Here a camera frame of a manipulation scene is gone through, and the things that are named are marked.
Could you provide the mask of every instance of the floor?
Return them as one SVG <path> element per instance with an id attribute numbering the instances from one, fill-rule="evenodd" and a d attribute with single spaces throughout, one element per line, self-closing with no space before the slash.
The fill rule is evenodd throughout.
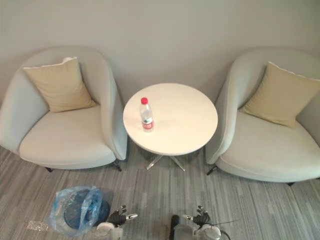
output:
<path id="1" fill-rule="evenodd" d="M 102 189 L 111 209 L 126 204 L 139 217 L 127 222 L 123 239 L 166 240 L 173 214 L 196 213 L 203 205 L 214 223 L 222 224 L 232 240 L 319 240 L 320 180 L 284 183 L 259 182 L 227 174 L 205 172 L 202 149 L 180 156 L 186 172 L 168 157 L 149 171 L 154 158 L 130 143 L 122 172 L 111 166 L 49 173 L 0 148 L 1 240 L 92 240 L 94 231 L 78 237 L 27 229 L 30 221 L 44 222 L 57 191 L 79 185 Z"/>

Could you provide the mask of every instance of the table base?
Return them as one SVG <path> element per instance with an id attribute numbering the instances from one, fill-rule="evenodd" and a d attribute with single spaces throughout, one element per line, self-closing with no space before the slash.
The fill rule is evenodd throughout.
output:
<path id="1" fill-rule="evenodd" d="M 146 167 L 147 170 L 152 168 L 161 158 L 163 155 L 157 155 L 155 159 Z M 175 156 L 168 156 L 171 158 L 178 166 L 182 169 L 182 171 L 186 171 L 186 169 L 182 166 L 182 164 L 178 161 L 178 159 Z"/>

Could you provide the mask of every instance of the blue plastic bag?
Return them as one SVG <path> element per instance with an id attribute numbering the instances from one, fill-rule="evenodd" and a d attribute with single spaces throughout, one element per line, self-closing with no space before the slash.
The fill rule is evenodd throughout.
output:
<path id="1" fill-rule="evenodd" d="M 86 233 L 108 218 L 110 206 L 95 186 L 76 186 L 56 193 L 47 223 L 70 237 Z"/>

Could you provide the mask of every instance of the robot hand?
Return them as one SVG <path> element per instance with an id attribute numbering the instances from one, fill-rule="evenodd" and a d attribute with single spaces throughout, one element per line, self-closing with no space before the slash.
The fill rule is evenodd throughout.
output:
<path id="1" fill-rule="evenodd" d="M 203 225 L 208 224 L 211 225 L 212 221 L 208 214 L 208 212 L 204 209 L 203 206 L 198 206 L 197 209 L 198 215 L 197 216 L 189 216 L 189 215 L 183 215 L 185 219 L 192 220 L 195 224 L 197 224 L 200 228 L 202 228 Z"/>
<path id="2" fill-rule="evenodd" d="M 120 209 L 114 211 L 108 218 L 108 222 L 113 224 L 115 227 L 125 224 L 127 220 L 134 219 L 138 214 L 124 215 L 127 212 L 126 205 L 122 205 Z"/>

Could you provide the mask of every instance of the white round table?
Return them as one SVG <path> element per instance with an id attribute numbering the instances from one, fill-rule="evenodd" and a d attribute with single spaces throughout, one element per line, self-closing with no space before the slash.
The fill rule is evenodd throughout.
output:
<path id="1" fill-rule="evenodd" d="M 148 98 L 154 128 L 145 132 L 140 117 L 141 98 Z M 199 90 L 177 83 L 161 83 L 134 94 L 124 107 L 124 127 L 141 148 L 158 154 L 150 169 L 162 156 L 170 158 L 183 170 L 175 156 L 194 152 L 213 136 L 218 125 L 214 104 Z"/>

